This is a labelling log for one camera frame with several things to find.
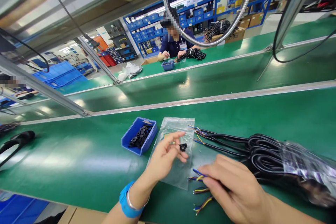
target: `person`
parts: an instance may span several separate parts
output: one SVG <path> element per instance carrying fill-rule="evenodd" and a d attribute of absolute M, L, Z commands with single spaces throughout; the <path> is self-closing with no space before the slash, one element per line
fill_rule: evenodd
<path fill-rule="evenodd" d="M 179 18 L 175 9 L 172 9 L 172 14 L 174 16 L 174 20 L 179 23 Z M 167 11 L 163 14 L 163 19 L 161 19 L 160 24 L 162 27 L 167 29 L 169 34 L 163 36 L 160 52 L 158 55 L 159 60 L 164 60 L 167 58 L 175 58 L 175 57 L 182 57 L 186 53 L 186 49 L 190 48 L 198 48 L 197 45 L 194 45 L 187 41 L 185 38 L 181 37 L 175 28 L 172 18 L 168 17 Z M 190 37 L 195 39 L 192 32 L 188 29 L 185 29 L 184 32 L 188 34 Z"/>
<path fill-rule="evenodd" d="M 102 224 L 136 224 L 155 185 L 165 178 L 177 158 L 186 162 L 188 155 L 180 152 L 180 137 L 185 132 L 165 135 L 138 180 L 122 192 L 121 200 L 112 208 Z M 198 169 L 208 176 L 204 184 L 228 217 L 239 224 L 318 224 L 320 221 L 296 210 L 267 194 L 255 176 L 242 163 L 217 155 L 212 164 Z"/>

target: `white plastic bag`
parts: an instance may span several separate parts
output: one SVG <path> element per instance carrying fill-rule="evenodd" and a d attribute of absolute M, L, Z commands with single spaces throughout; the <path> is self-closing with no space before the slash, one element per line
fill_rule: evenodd
<path fill-rule="evenodd" d="M 126 69 L 123 67 L 122 68 L 122 72 L 118 75 L 118 81 L 124 81 L 124 80 L 126 80 L 126 78 L 127 78 L 127 71 L 126 71 Z"/>
<path fill-rule="evenodd" d="M 135 76 L 137 76 L 139 73 L 141 73 L 142 67 L 141 66 L 136 66 L 131 62 L 127 62 L 126 71 L 127 71 L 127 76 L 130 79 L 132 79 Z"/>

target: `small blue bin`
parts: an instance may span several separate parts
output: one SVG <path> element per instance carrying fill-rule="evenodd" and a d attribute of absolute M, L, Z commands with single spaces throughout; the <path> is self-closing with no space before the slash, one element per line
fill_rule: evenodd
<path fill-rule="evenodd" d="M 145 142 L 143 143 L 143 146 L 141 147 L 141 149 L 138 149 L 137 147 L 129 148 L 128 144 L 133 139 L 133 137 L 135 137 L 137 135 L 140 128 L 145 124 L 147 124 L 149 126 L 152 126 L 152 130 L 150 131 L 150 133 L 149 133 L 147 139 L 145 140 Z M 154 140 L 157 132 L 158 132 L 158 129 L 157 129 L 157 126 L 156 126 L 156 121 L 148 120 L 148 119 L 142 118 L 142 117 L 138 117 L 138 118 L 135 119 L 134 123 L 128 129 L 128 131 L 125 133 L 125 135 L 122 137 L 121 146 L 124 147 L 125 149 L 141 156 L 143 153 L 145 153 L 149 149 L 149 147 L 150 147 L 152 141 Z"/>
<path fill-rule="evenodd" d="M 173 70 L 174 69 L 174 60 L 168 62 L 162 62 L 161 66 L 165 71 Z"/>

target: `black cable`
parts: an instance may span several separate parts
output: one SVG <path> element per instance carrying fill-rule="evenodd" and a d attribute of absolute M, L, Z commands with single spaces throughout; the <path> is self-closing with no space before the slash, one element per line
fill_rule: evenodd
<path fill-rule="evenodd" d="M 37 52 L 35 49 L 31 48 L 29 45 L 27 45 L 26 43 L 24 43 L 23 41 L 21 41 L 20 39 L 18 39 L 17 37 L 15 37 L 14 35 L 10 34 L 10 33 L 7 32 L 7 31 L 5 31 L 5 30 L 2 29 L 2 28 L 0 28 L 0 33 L 5 34 L 5 35 L 7 35 L 7 36 L 9 36 L 9 37 L 11 37 L 11 38 L 13 38 L 13 39 L 15 39 L 15 40 L 18 41 L 20 44 L 24 45 L 25 47 L 27 47 L 28 49 L 30 49 L 30 50 L 32 50 L 34 53 L 36 53 L 38 56 L 40 56 L 40 57 L 44 60 L 45 64 L 47 65 L 47 71 L 43 71 L 42 69 L 35 68 L 35 67 L 33 67 L 33 66 L 29 65 L 29 64 L 26 64 L 27 66 L 29 66 L 29 67 L 31 67 L 31 68 L 37 70 L 37 71 L 41 71 L 41 72 L 49 72 L 49 63 L 48 63 L 48 61 L 47 61 L 47 60 L 46 60 L 46 59 L 45 59 L 39 52 Z"/>
<path fill-rule="evenodd" d="M 286 6 L 285 6 L 285 8 L 284 8 L 284 10 L 283 10 L 282 16 L 281 16 L 281 18 L 280 18 L 278 27 L 277 27 L 277 29 L 276 29 L 277 31 L 275 32 L 274 41 L 273 41 L 273 48 L 272 48 L 273 57 L 274 57 L 274 59 L 275 59 L 276 61 L 278 61 L 279 63 L 288 63 L 288 62 L 294 61 L 294 60 L 296 60 L 296 59 L 298 59 L 298 58 L 301 58 L 302 56 L 305 56 L 306 54 L 310 53 L 311 51 L 315 50 L 317 47 L 319 47 L 320 45 L 322 45 L 322 44 L 323 44 L 325 41 L 327 41 L 332 35 L 334 35 L 334 34 L 336 33 L 336 29 L 335 29 L 332 33 L 330 33 L 330 35 L 329 35 L 328 37 L 326 37 L 324 40 L 322 40 L 317 46 L 313 47 L 312 49 L 308 50 L 308 51 L 305 52 L 305 53 L 300 54 L 299 56 L 296 56 L 296 57 L 293 58 L 293 59 L 290 59 L 290 60 L 287 60 L 287 61 L 281 61 L 281 60 L 279 60 L 279 59 L 277 58 L 277 52 L 276 52 L 276 47 L 277 47 L 276 44 L 277 44 L 277 39 L 278 39 L 278 33 L 279 33 L 280 27 L 281 27 L 281 25 L 282 25 L 282 21 L 283 21 L 283 19 L 284 19 L 284 16 L 285 16 L 285 14 L 286 14 L 286 12 L 287 12 L 287 9 L 288 9 L 288 7 L 289 7 L 291 1 L 292 1 L 292 0 L 288 0 L 288 1 L 287 1 L 287 4 L 286 4 Z"/>
<path fill-rule="evenodd" d="M 83 32 L 83 30 L 79 27 L 79 25 L 77 24 L 77 22 L 74 20 L 74 18 L 71 16 L 71 14 L 69 13 L 69 11 L 67 10 L 67 8 L 65 7 L 65 5 L 63 4 L 63 2 L 61 0 L 58 0 L 59 3 L 61 4 L 61 6 L 63 7 L 63 9 L 65 10 L 65 12 L 68 14 L 68 16 L 71 18 L 72 22 L 77 26 L 78 30 L 85 35 L 85 33 Z"/>

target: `bundle of black cables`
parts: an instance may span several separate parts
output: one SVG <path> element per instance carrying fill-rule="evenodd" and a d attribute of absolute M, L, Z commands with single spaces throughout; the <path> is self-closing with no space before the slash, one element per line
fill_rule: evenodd
<path fill-rule="evenodd" d="M 322 159 L 298 144 L 279 142 L 263 134 L 243 138 L 192 128 L 199 136 L 223 147 L 208 144 L 199 136 L 198 139 L 194 138 L 195 142 L 241 158 L 241 162 L 249 168 L 259 183 L 271 183 L 292 189 L 314 205 L 326 208 L 336 206 L 336 197 L 332 196 L 328 187 L 330 181 L 321 179 L 328 176 L 335 179 L 334 161 Z"/>
<path fill-rule="evenodd" d="M 211 42 L 212 37 L 225 33 L 230 27 L 229 20 L 211 22 L 210 26 L 204 31 L 204 40 L 206 42 Z"/>
<path fill-rule="evenodd" d="M 202 52 L 200 49 L 192 48 L 192 49 L 186 50 L 185 54 L 181 58 L 176 58 L 174 61 L 178 63 L 184 58 L 195 58 L 197 60 L 203 60 L 205 59 L 205 57 L 206 57 L 206 54 Z"/>

